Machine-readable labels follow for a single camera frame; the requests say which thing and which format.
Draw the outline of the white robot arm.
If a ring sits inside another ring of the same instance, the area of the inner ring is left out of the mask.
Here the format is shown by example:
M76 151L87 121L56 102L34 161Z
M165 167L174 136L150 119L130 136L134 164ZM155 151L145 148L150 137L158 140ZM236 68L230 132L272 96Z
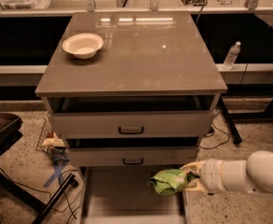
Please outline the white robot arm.
M187 191L207 194L237 191L273 201L272 152L259 150L246 160L239 161L195 161L182 166L181 169L198 176L185 188Z

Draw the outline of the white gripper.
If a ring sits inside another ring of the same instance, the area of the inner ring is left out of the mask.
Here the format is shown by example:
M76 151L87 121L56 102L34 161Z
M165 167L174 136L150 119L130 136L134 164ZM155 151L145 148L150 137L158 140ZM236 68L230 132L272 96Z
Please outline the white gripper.
M225 186L221 174L222 164L223 161L221 160L209 159L206 161L190 162L182 166L181 170L186 174L200 175L200 179L191 180L185 190L212 194L224 192Z

